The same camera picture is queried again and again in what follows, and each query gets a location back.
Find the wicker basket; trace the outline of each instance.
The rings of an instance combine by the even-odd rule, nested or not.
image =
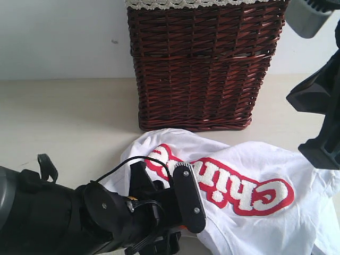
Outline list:
[[[129,7],[140,128],[247,127],[287,4]]]

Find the white table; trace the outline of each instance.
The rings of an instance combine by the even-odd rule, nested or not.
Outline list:
[[[285,99],[307,76],[266,76],[247,129],[199,135],[229,145],[256,140],[297,150],[318,135],[323,121],[321,115],[296,112]],[[134,79],[0,82],[0,165],[38,171],[36,155],[48,153],[58,183],[76,188],[118,164],[122,151],[142,134],[137,113]],[[334,203],[340,216],[340,195]],[[196,239],[181,243],[180,254],[209,254]]]

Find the white wall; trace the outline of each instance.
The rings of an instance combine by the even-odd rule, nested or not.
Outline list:
[[[285,26],[269,73],[318,69],[336,50],[339,18],[313,39]],[[133,76],[123,0],[0,0],[0,80]]]

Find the printed logo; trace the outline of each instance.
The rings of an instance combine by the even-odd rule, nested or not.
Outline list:
[[[173,155],[167,144],[158,146],[149,157],[167,164],[171,173],[175,165],[182,162]],[[150,160],[145,162],[148,170],[168,180],[162,165]],[[231,203],[238,215],[269,215],[290,205],[294,200],[293,188],[281,178],[258,182],[212,158],[201,158],[191,163],[200,189],[207,193],[207,200],[219,208]]]

